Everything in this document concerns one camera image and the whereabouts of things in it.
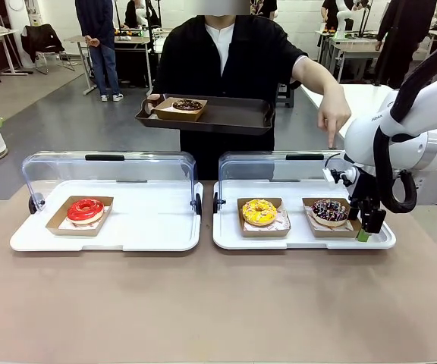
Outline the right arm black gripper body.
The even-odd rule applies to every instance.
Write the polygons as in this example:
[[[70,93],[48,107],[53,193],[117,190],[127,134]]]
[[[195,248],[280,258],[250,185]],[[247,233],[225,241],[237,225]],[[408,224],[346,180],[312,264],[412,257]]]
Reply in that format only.
[[[380,207],[376,178],[361,168],[355,167],[355,179],[349,186],[350,206],[362,212],[371,212]]]

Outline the person's left hand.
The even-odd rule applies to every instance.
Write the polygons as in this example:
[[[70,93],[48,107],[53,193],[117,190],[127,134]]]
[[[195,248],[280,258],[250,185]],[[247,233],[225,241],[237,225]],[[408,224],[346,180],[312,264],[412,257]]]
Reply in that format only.
[[[328,146],[335,146],[337,132],[351,117],[351,109],[344,94],[324,95],[319,106],[317,126],[325,131],[328,137]]]

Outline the person's right hand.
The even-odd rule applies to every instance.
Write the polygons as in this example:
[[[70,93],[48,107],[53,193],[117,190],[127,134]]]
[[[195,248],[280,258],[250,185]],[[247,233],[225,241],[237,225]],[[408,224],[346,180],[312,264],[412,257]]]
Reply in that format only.
[[[152,114],[153,110],[162,102],[161,94],[149,94],[146,97],[144,110],[147,114]]]

